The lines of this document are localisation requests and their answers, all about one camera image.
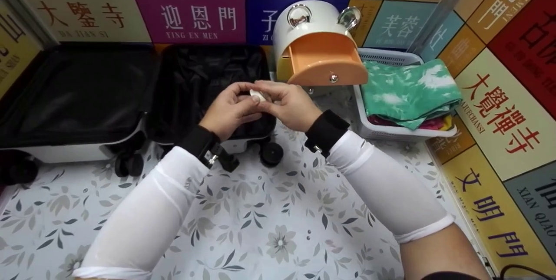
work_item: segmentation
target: leaf pattern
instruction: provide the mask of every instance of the leaf pattern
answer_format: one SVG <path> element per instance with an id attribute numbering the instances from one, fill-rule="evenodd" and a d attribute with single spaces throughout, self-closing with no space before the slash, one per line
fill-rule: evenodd
<path id="1" fill-rule="evenodd" d="M 256 147 L 236 154 L 241 163 L 234 173 L 214 166 L 152 279 L 401 279 L 397 243 L 379 232 L 384 227 L 349 182 L 304 148 L 304 134 L 278 123 L 275 139 L 284 148 L 275 168 L 260 164 Z M 443 201 L 446 184 L 425 145 L 405 145 L 378 147 L 457 213 Z M 149 146 L 145 173 L 159 153 L 155 144 Z M 0 215 L 0 268 L 7 280 L 69 278 L 115 207 L 142 179 L 116 177 L 113 163 L 41 167 L 35 183 L 12 195 Z"/>

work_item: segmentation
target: chrome ring handle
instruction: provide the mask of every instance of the chrome ring handle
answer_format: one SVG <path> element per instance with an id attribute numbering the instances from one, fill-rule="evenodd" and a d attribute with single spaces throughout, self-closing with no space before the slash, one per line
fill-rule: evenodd
<path id="1" fill-rule="evenodd" d="M 361 21 L 361 10 L 358 7 L 347 7 L 338 16 L 338 23 L 347 30 L 352 30 Z"/>
<path id="2" fill-rule="evenodd" d="M 303 3 L 294 4 L 292 7 L 290 7 L 290 10 L 288 11 L 288 23 L 292 28 L 296 28 L 296 26 L 298 26 L 301 23 L 310 23 L 311 17 L 312 17 L 311 9 L 309 9 Z"/>

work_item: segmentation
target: colorful fabric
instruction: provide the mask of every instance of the colorful fabric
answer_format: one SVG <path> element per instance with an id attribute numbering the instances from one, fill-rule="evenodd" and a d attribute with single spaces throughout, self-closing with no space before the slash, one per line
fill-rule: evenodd
<path id="1" fill-rule="evenodd" d="M 427 119 L 449 114 L 461 102 L 461 92 L 441 60 L 404 67 L 364 65 L 369 81 L 361 85 L 361 93 L 367 116 L 415 130 Z"/>

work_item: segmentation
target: black cable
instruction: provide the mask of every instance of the black cable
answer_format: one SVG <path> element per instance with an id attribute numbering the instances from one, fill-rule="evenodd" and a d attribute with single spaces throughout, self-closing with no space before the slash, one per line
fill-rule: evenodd
<path id="1" fill-rule="evenodd" d="M 518 268 L 518 269 L 522 269 L 522 270 L 528 270 L 532 273 L 538 274 L 542 278 L 545 278 L 545 279 L 548 279 L 548 280 L 554 280 L 554 278 L 550 278 L 549 276 L 547 276 L 546 274 L 543 274 L 542 272 L 540 272 L 538 270 L 534 270 L 533 268 L 523 266 L 523 265 L 518 265 L 518 264 L 509 264 L 509 265 L 504 266 L 504 268 L 502 268 L 502 270 L 500 270 L 500 278 L 499 279 L 504 280 L 504 275 L 511 268 Z"/>

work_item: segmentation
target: suitcase wheel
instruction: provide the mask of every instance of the suitcase wheel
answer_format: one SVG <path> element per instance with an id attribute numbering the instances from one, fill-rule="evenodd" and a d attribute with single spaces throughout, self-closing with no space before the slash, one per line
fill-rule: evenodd
<path id="1" fill-rule="evenodd" d="M 262 165 L 269 168 L 276 167 L 284 157 L 284 149 L 276 142 L 268 142 L 262 144 L 259 156 Z"/>
<path id="2" fill-rule="evenodd" d="M 0 184 L 14 185 L 31 183 L 38 175 L 38 166 L 28 159 L 15 161 L 11 165 L 0 167 Z"/>
<path id="3" fill-rule="evenodd" d="M 139 153 L 124 153 L 116 158 L 115 172 L 120 178 L 139 177 L 143 173 L 145 162 Z"/>

